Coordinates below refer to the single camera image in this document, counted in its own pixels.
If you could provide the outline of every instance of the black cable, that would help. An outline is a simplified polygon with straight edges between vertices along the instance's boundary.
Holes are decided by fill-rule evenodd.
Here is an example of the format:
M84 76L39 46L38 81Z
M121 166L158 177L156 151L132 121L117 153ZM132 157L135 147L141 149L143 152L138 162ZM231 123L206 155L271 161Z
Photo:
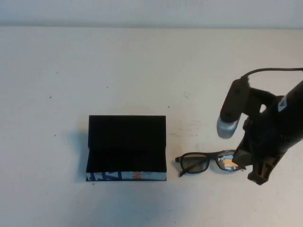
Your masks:
M248 76L253 73L264 72L264 71L303 71L303 68L263 68L263 69L257 69L257 70L250 71L242 77L248 78Z

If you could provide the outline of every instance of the tabletop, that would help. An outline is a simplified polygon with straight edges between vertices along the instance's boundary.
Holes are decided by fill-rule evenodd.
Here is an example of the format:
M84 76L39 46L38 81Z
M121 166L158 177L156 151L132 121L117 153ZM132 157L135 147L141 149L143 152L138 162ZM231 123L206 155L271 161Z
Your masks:
M0 223L5 227L302 226L303 143L262 186L175 157L235 149L216 121L233 80L302 67L303 31L0 27ZM262 72L284 95L302 72ZM167 181L86 182L89 115L165 115Z

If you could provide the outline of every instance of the eyeglasses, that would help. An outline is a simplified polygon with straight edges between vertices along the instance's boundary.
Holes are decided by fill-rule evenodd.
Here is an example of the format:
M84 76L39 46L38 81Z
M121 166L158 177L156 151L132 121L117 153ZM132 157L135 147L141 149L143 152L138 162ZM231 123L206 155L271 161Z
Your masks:
M223 150L215 153L186 153L176 158L176 162L181 164L182 172L180 177L185 173L198 174L204 172L209 167L210 160L215 160L220 169L224 171L237 171L241 167L232 162L235 150Z

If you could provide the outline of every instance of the eyeglass lens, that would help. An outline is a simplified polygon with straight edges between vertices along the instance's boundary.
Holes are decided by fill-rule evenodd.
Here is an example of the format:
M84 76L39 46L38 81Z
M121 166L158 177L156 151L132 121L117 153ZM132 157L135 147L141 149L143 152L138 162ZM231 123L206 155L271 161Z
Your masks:
M207 157L202 154L186 155L182 159L182 165L187 173L202 172L207 168Z
M220 167L226 171L239 170L240 167L232 162L234 151L224 152L218 155L218 163Z

